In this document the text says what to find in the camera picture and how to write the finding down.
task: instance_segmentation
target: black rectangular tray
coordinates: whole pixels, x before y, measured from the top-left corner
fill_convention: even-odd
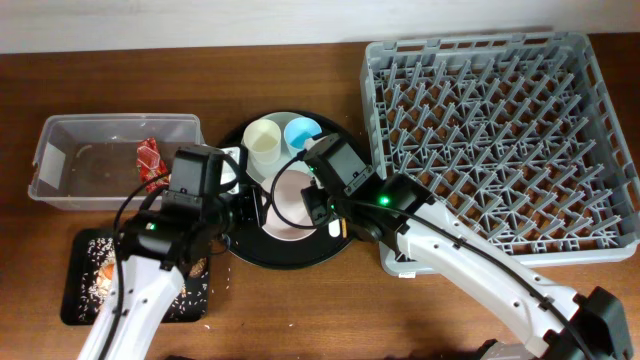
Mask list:
[[[67,325],[91,325],[98,316],[100,303],[89,296],[89,288],[96,280],[100,263],[106,254],[92,253],[89,256],[91,241],[110,239],[111,229],[84,229],[76,234],[71,248],[67,282],[62,297],[60,319]],[[207,312],[209,299],[209,262],[202,275],[187,277],[185,290],[173,301],[162,322],[193,322]]]

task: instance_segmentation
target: white wall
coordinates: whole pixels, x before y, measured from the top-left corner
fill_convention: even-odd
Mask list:
[[[640,31],[640,0],[0,0],[0,53]]]

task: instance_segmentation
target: white plate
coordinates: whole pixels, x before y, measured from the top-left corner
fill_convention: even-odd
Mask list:
[[[278,170],[280,170],[289,160],[291,160],[291,154],[289,154],[287,143],[284,141],[284,128],[287,126],[289,121],[299,117],[303,117],[303,115],[290,112],[271,113],[262,117],[278,124],[283,136],[281,141],[280,159],[278,159],[278,161],[276,161],[275,163],[270,165],[262,165],[258,162],[254,162],[251,159],[251,156],[249,156],[249,159],[247,160],[247,174],[249,174],[249,176],[251,176],[251,178],[258,184],[262,184],[262,182],[268,177],[275,176]],[[296,170],[305,174],[309,174],[309,167],[307,167],[307,165],[302,161],[291,164],[291,166],[289,166],[287,170]]]
[[[264,180],[261,184],[262,188],[267,192],[271,191],[273,176]],[[307,214],[307,210],[300,195],[300,190],[309,187],[311,184],[311,176],[295,170],[286,170],[278,179],[276,185],[274,201],[278,204],[278,210],[287,220],[300,225],[311,225],[311,218]],[[296,229],[285,224],[276,212],[273,206],[269,207],[267,212],[267,221],[262,226],[271,237],[282,241],[298,241],[313,234],[315,230]]]

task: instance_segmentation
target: green led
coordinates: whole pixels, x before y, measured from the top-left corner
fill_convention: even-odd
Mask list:
[[[381,196],[378,202],[380,203],[380,205],[386,206],[391,202],[391,200],[387,196]]]

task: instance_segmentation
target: dish rack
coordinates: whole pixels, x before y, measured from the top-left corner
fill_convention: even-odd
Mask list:
[[[375,42],[360,80],[382,178],[410,175],[527,266],[635,252],[640,181],[585,35]],[[380,255],[392,275],[433,272]]]

